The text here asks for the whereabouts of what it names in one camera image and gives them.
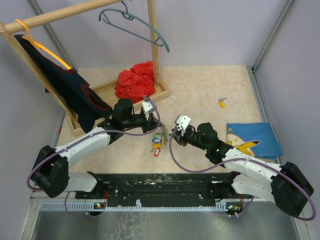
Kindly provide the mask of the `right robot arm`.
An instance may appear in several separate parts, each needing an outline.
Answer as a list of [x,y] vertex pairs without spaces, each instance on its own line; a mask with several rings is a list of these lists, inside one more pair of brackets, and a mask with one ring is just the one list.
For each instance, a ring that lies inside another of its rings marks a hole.
[[204,172],[223,167],[234,171],[235,176],[223,185],[223,192],[229,198],[250,195],[274,203],[285,214],[303,220],[301,213],[309,204],[312,221],[317,215],[311,196],[314,189],[292,162],[271,163],[247,155],[230,144],[220,140],[218,133],[209,122],[192,125],[176,124],[170,134],[170,141],[180,146],[191,145],[205,152],[205,157],[213,164]]

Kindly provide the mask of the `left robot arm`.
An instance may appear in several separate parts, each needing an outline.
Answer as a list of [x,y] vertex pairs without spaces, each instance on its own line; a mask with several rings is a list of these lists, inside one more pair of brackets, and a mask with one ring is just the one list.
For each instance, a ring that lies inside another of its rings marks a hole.
[[130,130],[141,129],[139,136],[153,133],[162,126],[156,103],[145,96],[140,113],[134,113],[133,102],[121,98],[110,118],[105,118],[84,136],[58,147],[41,148],[29,173],[26,185],[33,191],[43,191],[55,198],[64,192],[84,192],[97,199],[104,186],[92,172],[70,172],[70,168],[100,148],[108,147]]

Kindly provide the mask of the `key with yellow tag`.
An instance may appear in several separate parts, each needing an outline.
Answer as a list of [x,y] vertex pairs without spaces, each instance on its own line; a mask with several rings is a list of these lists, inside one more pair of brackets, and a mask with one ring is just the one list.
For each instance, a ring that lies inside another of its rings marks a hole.
[[225,108],[226,107],[226,105],[225,105],[225,103],[224,103],[224,101],[227,99],[227,97],[225,97],[225,98],[220,98],[219,100],[218,100],[218,103],[219,103],[219,106],[221,107],[221,108]]

